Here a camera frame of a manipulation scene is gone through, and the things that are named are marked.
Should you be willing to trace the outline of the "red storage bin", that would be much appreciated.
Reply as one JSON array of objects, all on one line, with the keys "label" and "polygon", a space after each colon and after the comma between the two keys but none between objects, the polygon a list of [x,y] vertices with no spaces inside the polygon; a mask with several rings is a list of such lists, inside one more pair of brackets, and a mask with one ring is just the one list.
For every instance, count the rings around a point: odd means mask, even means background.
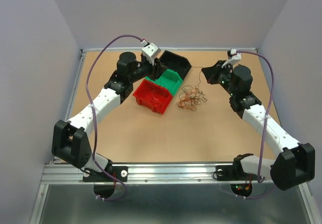
[{"label": "red storage bin", "polygon": [[133,96],[138,105],[149,108],[154,113],[164,114],[173,95],[168,89],[151,81],[143,80],[134,91]]}]

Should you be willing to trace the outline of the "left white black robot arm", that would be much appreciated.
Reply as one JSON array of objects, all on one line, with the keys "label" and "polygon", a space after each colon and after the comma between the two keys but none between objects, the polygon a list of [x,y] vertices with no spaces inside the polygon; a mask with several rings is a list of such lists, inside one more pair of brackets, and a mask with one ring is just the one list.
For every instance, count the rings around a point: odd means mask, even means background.
[{"label": "left white black robot arm", "polygon": [[91,147],[89,135],[98,133],[98,124],[113,109],[121,105],[133,91],[133,84],[145,77],[158,79],[166,70],[156,57],[149,60],[144,54],[137,61],[132,52],[123,52],[117,61],[116,70],[108,82],[90,103],[67,121],[59,120],[54,126],[52,154],[78,169],[95,171],[102,181],[112,175],[112,161]]}]

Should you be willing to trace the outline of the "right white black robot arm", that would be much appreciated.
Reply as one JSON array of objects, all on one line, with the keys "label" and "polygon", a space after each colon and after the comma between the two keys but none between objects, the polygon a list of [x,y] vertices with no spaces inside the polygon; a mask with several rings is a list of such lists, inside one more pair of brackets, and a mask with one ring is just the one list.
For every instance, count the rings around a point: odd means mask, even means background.
[{"label": "right white black robot arm", "polygon": [[310,143],[300,143],[266,113],[261,101],[251,91],[253,77],[248,67],[233,67],[219,60],[201,71],[209,84],[218,84],[225,89],[230,95],[232,110],[258,134],[265,136],[264,142],[275,156],[270,160],[250,153],[238,155],[232,165],[217,170],[217,180],[242,180],[247,175],[260,175],[272,180],[280,190],[287,190],[314,179],[314,147]]}]

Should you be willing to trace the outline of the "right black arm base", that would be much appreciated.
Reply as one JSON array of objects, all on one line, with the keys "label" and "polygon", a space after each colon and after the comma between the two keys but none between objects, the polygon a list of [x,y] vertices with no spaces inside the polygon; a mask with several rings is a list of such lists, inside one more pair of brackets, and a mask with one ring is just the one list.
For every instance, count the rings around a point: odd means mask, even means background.
[{"label": "right black arm base", "polygon": [[254,174],[238,172],[233,165],[219,165],[215,167],[212,174],[213,179],[217,181],[232,181],[231,191],[236,196],[248,198],[253,191],[253,181],[256,179]]}]

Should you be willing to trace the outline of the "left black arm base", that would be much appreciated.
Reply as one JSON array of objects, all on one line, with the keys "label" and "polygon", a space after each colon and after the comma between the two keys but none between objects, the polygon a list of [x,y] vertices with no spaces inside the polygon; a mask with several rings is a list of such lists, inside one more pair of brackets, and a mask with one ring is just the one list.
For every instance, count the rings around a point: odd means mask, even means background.
[{"label": "left black arm base", "polygon": [[104,172],[96,172],[91,169],[80,169],[83,173],[83,182],[93,183],[95,198],[101,201],[116,201],[124,198],[127,194],[125,182],[128,179],[127,166],[108,167],[109,175]]}]

